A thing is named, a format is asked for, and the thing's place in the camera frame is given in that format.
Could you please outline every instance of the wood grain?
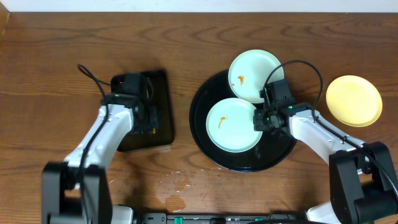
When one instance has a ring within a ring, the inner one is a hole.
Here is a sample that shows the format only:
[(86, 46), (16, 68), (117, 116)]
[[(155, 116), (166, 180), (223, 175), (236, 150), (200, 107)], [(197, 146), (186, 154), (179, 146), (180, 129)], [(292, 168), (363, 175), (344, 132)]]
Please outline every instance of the wood grain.
[(0, 43), (6, 31), (9, 16), (10, 12), (0, 2)]
[[(397, 14), (13, 13), (0, 59), (0, 222), (39, 222), (44, 165), (61, 161), (95, 120), (100, 93), (78, 63), (103, 80), (156, 68), (169, 75), (175, 141), (117, 153), (108, 173), (113, 203), (140, 212), (258, 214), (329, 200), (328, 166), (302, 143), (252, 174), (221, 168), (196, 146), (188, 122), (195, 92), (249, 49), (313, 63), (325, 89), (342, 75), (373, 83), (384, 107), (368, 127), (339, 123), (324, 95), (318, 110), (352, 136), (385, 143), (398, 167)], [(285, 76), (300, 101), (315, 100), (313, 71), (291, 65)]]

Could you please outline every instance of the plate rim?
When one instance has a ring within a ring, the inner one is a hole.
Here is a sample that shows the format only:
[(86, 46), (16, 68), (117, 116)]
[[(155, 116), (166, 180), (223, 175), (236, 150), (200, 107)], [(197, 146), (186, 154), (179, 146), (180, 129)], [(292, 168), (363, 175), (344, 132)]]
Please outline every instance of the plate rim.
[(207, 135), (209, 135), (210, 140), (211, 140), (217, 147), (219, 147), (220, 149), (222, 149), (222, 150), (224, 150), (224, 151), (227, 151), (227, 152), (231, 152), (231, 153), (246, 152), (247, 150), (252, 149), (252, 148), (260, 141), (261, 136), (262, 136), (262, 131), (260, 131), (260, 135), (257, 137), (257, 139), (249, 145), (249, 146), (251, 146), (251, 145), (252, 145), (252, 146), (249, 147), (249, 148), (247, 148), (247, 149), (245, 149), (245, 150), (242, 150), (242, 151), (230, 151), (230, 150), (227, 150), (225, 147), (222, 147), (220, 144), (218, 144), (218, 143), (211, 137), (211, 135), (210, 135), (210, 133), (209, 133), (209, 125), (208, 125), (208, 122), (209, 122), (209, 115), (210, 115), (210, 113), (211, 113), (213, 110), (215, 110), (216, 105), (219, 104), (219, 103), (221, 103), (221, 102), (223, 102), (223, 101), (240, 101), (240, 102), (244, 103), (245, 105), (250, 106), (251, 109), (254, 109), (254, 110), (256, 109), (256, 107), (255, 107), (252, 103), (248, 102), (247, 100), (240, 99), (240, 98), (225, 98), (225, 99), (220, 100), (219, 102), (217, 102), (215, 105), (213, 105), (213, 106), (211, 107), (211, 109), (209, 110), (209, 113), (207, 113), (207, 117), (206, 117), (206, 131), (207, 131)]
[[(330, 109), (331, 106), (330, 106), (329, 99), (330, 99), (330, 97), (331, 97), (331, 96), (330, 96), (331, 93), (330, 93), (329, 89), (330, 89), (331, 87), (334, 88), (334, 86), (338, 85), (338, 82), (342, 82), (344, 79), (349, 79), (349, 78), (350, 78), (350, 79), (353, 79), (353, 78), (354, 78), (354, 79), (359, 79), (359, 80), (364, 81), (364, 82), (367, 83), (369, 86), (371, 86), (371, 87), (373, 88), (373, 90), (375, 90), (374, 92), (377, 94), (377, 96), (378, 96), (378, 98), (379, 98), (378, 101), (380, 102), (381, 105), (380, 105), (380, 107), (377, 109), (376, 115), (373, 116), (373, 118), (370, 119), (368, 122), (358, 124), (358, 123), (349, 123), (349, 122), (347, 122), (347, 121), (343, 121), (341, 118), (339, 118), (337, 115), (335, 115), (334, 112), (332, 112), (332, 110)], [(381, 112), (382, 112), (382, 107), (383, 107), (383, 105), (382, 105), (382, 98), (381, 98), (381, 95), (380, 95), (379, 90), (377, 90), (377, 88), (376, 88), (371, 82), (369, 82), (367, 79), (365, 79), (365, 78), (363, 78), (363, 77), (359, 77), (359, 76), (357, 76), (357, 75), (343, 75), (343, 76), (340, 76), (340, 77), (334, 79), (334, 80), (329, 84), (328, 89), (326, 90), (326, 96), (325, 96), (325, 98), (326, 98), (326, 104), (328, 105), (328, 109), (329, 109), (330, 113), (333, 115), (333, 117), (335, 117), (338, 121), (342, 122), (343, 124), (346, 124), (346, 125), (352, 126), (352, 127), (361, 128), (361, 127), (369, 126), (369, 125), (375, 123), (375, 122), (379, 119), (379, 117), (380, 117), (380, 115), (381, 115)]]
[[(278, 58), (277, 58), (275, 55), (273, 55), (272, 53), (270, 53), (270, 52), (268, 52), (268, 51), (266, 51), (266, 50), (252, 49), (252, 50), (247, 50), (247, 51), (242, 52), (241, 54), (239, 54), (239, 55), (232, 61), (231, 65), (229, 66), (229, 69), (228, 69), (228, 85), (229, 85), (229, 88), (231, 89), (231, 91), (232, 91), (232, 92), (234, 93), (234, 95), (235, 95), (236, 97), (238, 97), (239, 99), (246, 100), (246, 101), (248, 101), (249, 103), (254, 103), (254, 104), (256, 104), (256, 103), (263, 103), (264, 101), (260, 101), (260, 102), (250, 102), (249, 100), (244, 99), (244, 98), (241, 98), (240, 96), (238, 96), (238, 94), (234, 91), (234, 88), (231, 87), (231, 84), (232, 84), (232, 81), (231, 81), (231, 71), (232, 71), (232, 69), (233, 69), (233, 66), (237, 63), (238, 60), (240, 60), (240, 59), (243, 58), (243, 57), (246, 57), (247, 55), (255, 54), (255, 53), (260, 53), (260, 54), (263, 54), (263, 55), (271, 56), (272, 59), (275, 60), (275, 61), (277, 62), (277, 66), (281, 65), (281, 63), (280, 63), (280, 61), (278, 60)], [(284, 68), (280, 68), (280, 70), (282, 71), (282, 78), (284, 78), (284, 77), (285, 77)]]

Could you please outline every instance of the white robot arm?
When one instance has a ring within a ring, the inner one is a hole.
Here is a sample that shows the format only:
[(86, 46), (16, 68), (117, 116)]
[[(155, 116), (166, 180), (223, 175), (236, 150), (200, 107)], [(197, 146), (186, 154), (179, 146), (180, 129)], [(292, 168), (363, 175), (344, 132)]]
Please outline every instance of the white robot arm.
[[(93, 141), (84, 164), (87, 168), (90, 165), (98, 165), (108, 170), (116, 149), (120, 145), (123, 137), (131, 131), (134, 126), (132, 109), (124, 105), (109, 104), (108, 121), (98, 133)], [(94, 135), (100, 124), (103, 122), (106, 113), (105, 106), (99, 109), (98, 117), (82, 142), (66, 158), (69, 167), (79, 167), (83, 150), (88, 141)]]
[[(365, 223), (398, 212), (398, 181), (385, 145), (366, 144), (323, 119), (308, 103), (296, 104), (286, 80), (268, 84), (261, 95), (264, 109), (255, 110), (254, 129), (282, 130), (329, 165), (331, 202), (309, 209), (310, 221)], [(372, 181), (361, 183), (362, 173), (372, 174)]]

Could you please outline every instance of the green connector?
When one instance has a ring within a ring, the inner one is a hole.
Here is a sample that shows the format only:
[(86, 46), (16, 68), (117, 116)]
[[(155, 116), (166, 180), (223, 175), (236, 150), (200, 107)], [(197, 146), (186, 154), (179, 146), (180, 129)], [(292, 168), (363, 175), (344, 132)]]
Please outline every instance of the green connector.
[(182, 217), (175, 217), (174, 224), (182, 224)]

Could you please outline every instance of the food stain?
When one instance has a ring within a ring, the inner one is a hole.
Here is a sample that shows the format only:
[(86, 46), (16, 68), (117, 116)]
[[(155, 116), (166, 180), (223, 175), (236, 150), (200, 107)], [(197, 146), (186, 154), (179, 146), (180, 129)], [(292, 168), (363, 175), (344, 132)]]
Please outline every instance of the food stain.
[(218, 129), (221, 128), (222, 122), (223, 122), (224, 120), (226, 120), (226, 119), (228, 119), (228, 116), (227, 116), (227, 117), (222, 117), (222, 118), (220, 119), (220, 122), (218, 123)]
[(243, 75), (241, 75), (241, 76), (238, 76), (238, 79), (241, 81), (241, 85), (243, 85), (243, 79), (244, 79), (244, 76)]

